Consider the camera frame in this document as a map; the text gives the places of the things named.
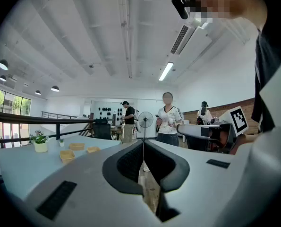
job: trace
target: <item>fluorescent light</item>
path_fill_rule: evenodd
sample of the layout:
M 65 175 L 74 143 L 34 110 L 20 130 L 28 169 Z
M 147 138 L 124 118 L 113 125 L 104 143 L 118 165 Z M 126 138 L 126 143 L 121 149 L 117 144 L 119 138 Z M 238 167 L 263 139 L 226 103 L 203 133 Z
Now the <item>fluorescent light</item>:
M 174 65 L 173 62 L 169 62 L 166 66 L 166 68 L 164 69 L 161 77 L 159 78 L 159 81 L 163 81 L 163 79 L 166 77 L 166 75 L 168 74 L 168 72 L 170 71 L 170 69 L 172 68 L 172 66 Z

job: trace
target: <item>white pot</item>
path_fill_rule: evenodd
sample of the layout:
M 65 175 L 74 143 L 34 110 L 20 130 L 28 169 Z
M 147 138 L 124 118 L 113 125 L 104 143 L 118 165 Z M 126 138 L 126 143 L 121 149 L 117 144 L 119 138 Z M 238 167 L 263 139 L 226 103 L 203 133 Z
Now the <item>white pot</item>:
M 34 143 L 34 149 L 37 153 L 43 153 L 43 152 L 48 151 L 46 142 L 43 144 Z

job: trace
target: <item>wooden floor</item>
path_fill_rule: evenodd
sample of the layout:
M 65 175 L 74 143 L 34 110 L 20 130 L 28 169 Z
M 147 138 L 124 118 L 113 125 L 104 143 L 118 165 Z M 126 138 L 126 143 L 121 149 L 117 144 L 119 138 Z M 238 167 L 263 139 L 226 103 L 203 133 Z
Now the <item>wooden floor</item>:
M 182 138 L 179 137 L 179 147 L 187 148 L 187 143 L 182 142 Z M 155 181 L 151 172 L 143 171 L 144 164 L 142 164 L 139 170 L 138 183 L 142 185 L 144 190 L 144 202 L 149 206 L 153 213 L 156 212 L 159 199 L 160 186 Z

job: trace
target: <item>potted plant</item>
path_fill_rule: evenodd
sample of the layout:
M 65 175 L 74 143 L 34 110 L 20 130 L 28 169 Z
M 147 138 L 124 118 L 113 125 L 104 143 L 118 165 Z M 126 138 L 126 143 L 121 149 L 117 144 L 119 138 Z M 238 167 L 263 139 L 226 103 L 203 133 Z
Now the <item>potted plant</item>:
M 34 142 L 34 149 L 37 153 L 43 153 L 48 151 L 46 141 L 49 139 L 48 136 L 44 136 L 40 130 L 35 131 L 36 135 L 30 135 L 30 140 Z
M 64 139 L 60 139 L 60 146 L 61 147 L 65 146 Z

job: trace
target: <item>window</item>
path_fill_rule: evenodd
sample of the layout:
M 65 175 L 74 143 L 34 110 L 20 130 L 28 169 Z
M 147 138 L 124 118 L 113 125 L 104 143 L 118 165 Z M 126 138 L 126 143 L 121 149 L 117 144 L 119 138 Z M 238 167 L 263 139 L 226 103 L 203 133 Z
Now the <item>window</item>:
M 0 112 L 29 116 L 31 100 L 0 90 Z M 0 122 L 0 139 L 17 139 L 29 137 L 28 124 Z M 6 148 L 19 147 L 29 141 L 5 143 Z

